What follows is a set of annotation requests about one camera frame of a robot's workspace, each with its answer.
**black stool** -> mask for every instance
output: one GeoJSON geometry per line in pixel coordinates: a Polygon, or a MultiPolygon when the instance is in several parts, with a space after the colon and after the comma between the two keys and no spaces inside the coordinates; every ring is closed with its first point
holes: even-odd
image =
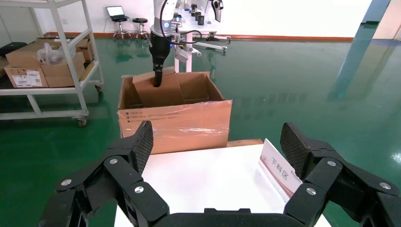
{"type": "Polygon", "coordinates": [[[138,38],[138,36],[142,37],[143,35],[145,36],[145,39],[149,39],[149,33],[145,31],[144,29],[144,23],[148,22],[148,19],[145,18],[134,18],[132,19],[134,23],[139,23],[139,31],[134,32],[134,37],[138,38]]]}
{"type": "Polygon", "coordinates": [[[121,35],[121,39],[124,39],[124,36],[128,35],[128,37],[131,39],[131,34],[128,31],[125,31],[122,29],[121,22],[127,21],[129,17],[124,17],[124,18],[119,18],[119,19],[113,19],[114,23],[118,22],[118,25],[120,27],[120,30],[117,30],[114,32],[113,38],[115,38],[116,35],[121,35]]]}

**wooden board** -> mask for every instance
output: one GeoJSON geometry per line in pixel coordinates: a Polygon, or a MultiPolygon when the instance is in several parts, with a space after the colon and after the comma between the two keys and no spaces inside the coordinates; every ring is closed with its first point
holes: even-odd
{"type": "Polygon", "coordinates": [[[263,141],[261,139],[229,141],[227,142],[227,147],[232,148],[232,147],[240,147],[240,146],[248,146],[256,144],[263,144],[263,141]]]}

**white sign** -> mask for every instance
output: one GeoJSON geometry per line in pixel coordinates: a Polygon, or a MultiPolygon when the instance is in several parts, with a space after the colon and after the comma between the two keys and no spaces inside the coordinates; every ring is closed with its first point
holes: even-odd
{"type": "Polygon", "coordinates": [[[278,183],[277,186],[280,189],[277,188],[277,190],[286,194],[286,196],[282,195],[283,198],[287,196],[291,198],[302,181],[295,175],[294,168],[267,139],[263,144],[261,163],[278,183]]]}

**cable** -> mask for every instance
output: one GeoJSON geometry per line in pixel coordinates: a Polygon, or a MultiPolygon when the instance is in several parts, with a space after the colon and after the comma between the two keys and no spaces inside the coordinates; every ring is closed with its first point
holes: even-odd
{"type": "MultiPolygon", "coordinates": [[[[162,17],[163,17],[163,10],[164,10],[164,7],[166,6],[167,1],[168,1],[168,0],[165,0],[165,1],[164,1],[163,5],[162,5],[162,8],[161,8],[161,10],[160,10],[160,30],[162,30],[163,37],[164,37],[169,43],[174,44],[174,45],[195,44],[195,43],[199,42],[199,41],[194,41],[194,42],[180,41],[179,43],[175,43],[175,42],[171,42],[169,39],[167,39],[166,35],[164,34],[164,30],[163,30],[163,26],[162,26],[162,23],[163,23],[163,20],[162,20],[162,17]]],[[[185,34],[188,34],[188,33],[191,33],[191,32],[197,32],[197,33],[199,33],[199,34],[200,34],[200,37],[202,38],[202,33],[201,33],[200,31],[198,31],[198,30],[191,30],[191,31],[188,31],[188,32],[183,32],[182,34],[185,35],[185,34]]]]}

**metal shelf frame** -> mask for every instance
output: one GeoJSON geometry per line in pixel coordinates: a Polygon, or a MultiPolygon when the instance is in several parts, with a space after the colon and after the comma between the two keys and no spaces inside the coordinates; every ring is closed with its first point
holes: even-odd
{"type": "Polygon", "coordinates": [[[89,11],[86,0],[0,0],[0,6],[11,6],[11,7],[28,7],[28,8],[46,8],[50,9],[54,19],[54,23],[59,34],[61,46],[64,50],[68,67],[70,69],[72,80],[74,81],[74,87],[61,87],[61,88],[15,88],[15,89],[0,89],[0,96],[27,96],[32,106],[33,112],[22,112],[22,113],[0,113],[0,120],[12,120],[12,119],[32,119],[32,118],[48,118],[48,117],[72,117],[81,121],[81,124],[86,124],[86,116],[89,115],[87,105],[85,103],[84,96],[82,94],[83,89],[87,84],[102,85],[104,83],[102,69],[100,67],[99,55],[96,48],[95,37],[93,35],[92,26],[89,18],[89,11]],[[85,19],[87,23],[87,29],[75,37],[70,42],[67,42],[58,8],[72,4],[74,2],[82,2],[82,6],[85,13],[85,19]],[[83,80],[79,81],[77,71],[72,61],[69,48],[75,46],[80,40],[89,35],[91,39],[91,47],[95,56],[93,67],[90,69],[88,76],[83,80]],[[94,72],[99,69],[99,80],[90,80],[94,72]],[[52,94],[77,94],[81,110],[65,110],[65,111],[45,111],[42,112],[35,100],[34,95],[52,95],[52,94]]]}

